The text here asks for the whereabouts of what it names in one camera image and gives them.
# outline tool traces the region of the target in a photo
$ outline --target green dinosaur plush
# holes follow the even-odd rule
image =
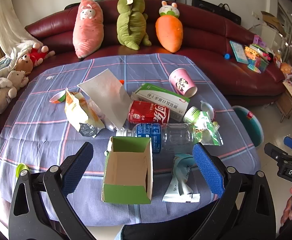
[[[134,50],[139,49],[141,42],[145,46],[151,46],[146,33],[148,16],[143,13],[145,10],[144,0],[119,0],[117,9],[120,13],[117,20],[119,42]]]

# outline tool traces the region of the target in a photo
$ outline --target red plush toy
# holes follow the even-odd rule
[[[33,67],[39,66],[44,59],[55,55],[54,51],[48,52],[48,47],[43,46],[41,49],[39,43],[33,44],[31,51],[28,54],[23,55],[15,65],[16,71],[25,71],[26,76],[30,74]]]

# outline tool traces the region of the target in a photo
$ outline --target curtain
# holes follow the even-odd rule
[[[35,42],[43,45],[22,27],[13,9],[12,0],[0,0],[0,47],[6,57],[12,59],[10,69]]]

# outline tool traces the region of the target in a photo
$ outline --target beige plush bunny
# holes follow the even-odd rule
[[[6,109],[11,98],[17,96],[17,91],[27,85],[29,79],[24,71],[11,71],[7,78],[0,78],[0,114]]]

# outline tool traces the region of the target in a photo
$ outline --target blue plaid tablecloth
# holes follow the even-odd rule
[[[52,165],[60,165],[67,156],[75,154],[85,141],[89,141],[94,146],[94,158],[75,192],[68,195],[70,204],[85,225],[161,222],[186,215],[217,199],[198,168],[192,168],[187,184],[194,193],[200,193],[200,202],[162,202],[172,178],[174,155],[156,154],[153,155],[154,183],[151,204],[103,203],[101,189],[104,151],[109,137],[115,133],[103,129],[95,138],[83,137],[67,122],[65,104],[49,103],[50,98],[58,91],[65,88],[79,91],[77,84],[107,68],[118,79],[125,80],[124,86],[129,95],[145,82],[174,91],[168,77],[174,69],[180,67],[187,70],[198,87],[188,108],[200,108],[200,101],[203,100],[216,110],[216,121],[221,126],[219,132],[224,145],[207,146],[206,149],[221,158],[226,166],[234,166],[239,172],[255,173],[260,168],[259,158],[245,128],[225,97],[190,59],[171,54],[103,57],[54,67],[28,84],[0,135],[2,197],[11,202],[18,163],[25,163],[31,172],[46,171]],[[57,220],[46,193],[42,193],[42,196],[50,218]]]

